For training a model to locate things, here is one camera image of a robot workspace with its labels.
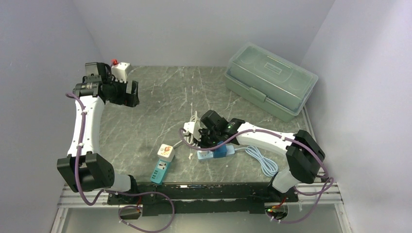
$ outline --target box latch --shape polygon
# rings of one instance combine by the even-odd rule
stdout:
[[[260,91],[256,90],[254,87],[249,88],[249,94],[251,96],[254,96],[256,99],[258,99],[260,102],[265,102],[266,95],[261,93]]]

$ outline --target white wall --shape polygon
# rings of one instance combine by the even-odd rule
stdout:
[[[106,62],[226,66],[247,41],[299,64],[334,0],[74,0]]]
[[[355,232],[412,231],[412,1],[336,0],[302,66]]]
[[[46,233],[75,119],[64,94],[102,58],[72,1],[0,5],[0,232]]]

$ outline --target gray marble tabletop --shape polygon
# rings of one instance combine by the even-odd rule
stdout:
[[[162,143],[179,141],[178,129],[195,111],[199,117],[215,110],[230,120],[244,119],[254,125],[281,132],[308,130],[303,114],[285,123],[254,106],[225,87],[225,67],[134,67],[129,80],[139,82],[140,105],[129,108],[107,103],[100,128],[102,156],[121,174],[137,182],[149,182]],[[261,151],[279,169],[286,158]],[[260,163],[238,151],[232,157],[199,161],[196,151],[185,145],[176,148],[164,182],[268,182]]]

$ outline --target gray floor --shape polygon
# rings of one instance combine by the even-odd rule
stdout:
[[[139,81],[140,105],[135,108],[108,103],[103,111],[102,156],[121,174],[149,182],[162,143],[173,145],[177,131],[194,111],[209,109],[231,119],[244,119],[281,132],[307,129],[302,113],[285,123],[229,91],[223,82],[225,67],[135,67],[130,80]],[[282,169],[284,156],[262,151]],[[186,146],[176,149],[165,182],[268,182],[259,162],[240,151],[233,157],[199,162]]]
[[[289,206],[285,220],[298,219],[305,215],[311,205],[304,205],[299,212],[298,205]],[[135,229],[119,223],[117,209],[85,208],[68,212],[64,233],[135,233]],[[158,230],[165,226],[170,215],[141,217],[130,223],[145,230]],[[211,213],[176,215],[171,226],[164,233],[340,233],[342,232],[334,205],[319,205],[305,221],[297,224],[270,222],[265,215],[248,213]]]

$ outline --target green plastic box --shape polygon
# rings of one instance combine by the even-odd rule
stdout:
[[[288,122],[308,100],[318,76],[252,43],[229,61],[226,87]]]

